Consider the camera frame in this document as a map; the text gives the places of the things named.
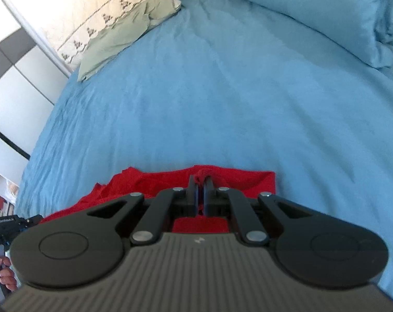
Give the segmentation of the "person's left hand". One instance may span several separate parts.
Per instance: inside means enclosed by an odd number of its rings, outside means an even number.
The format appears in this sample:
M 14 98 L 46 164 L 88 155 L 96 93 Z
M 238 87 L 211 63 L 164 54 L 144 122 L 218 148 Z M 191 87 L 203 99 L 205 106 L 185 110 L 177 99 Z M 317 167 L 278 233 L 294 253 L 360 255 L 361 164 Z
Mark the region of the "person's left hand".
M 11 262 L 8 257 L 0 258 L 0 284 L 5 285 L 10 291 L 17 290 L 15 273 L 10 269 Z

